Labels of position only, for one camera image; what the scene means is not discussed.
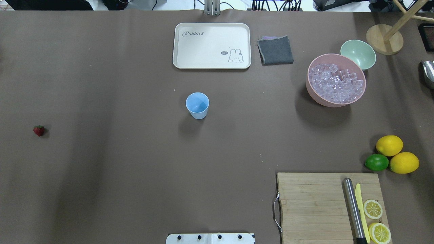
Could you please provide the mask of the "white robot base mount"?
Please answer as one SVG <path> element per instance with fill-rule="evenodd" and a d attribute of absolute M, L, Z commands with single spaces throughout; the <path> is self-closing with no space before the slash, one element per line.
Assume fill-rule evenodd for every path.
<path fill-rule="evenodd" d="M 173 233 L 166 244 L 255 244 L 253 233 Z"/>

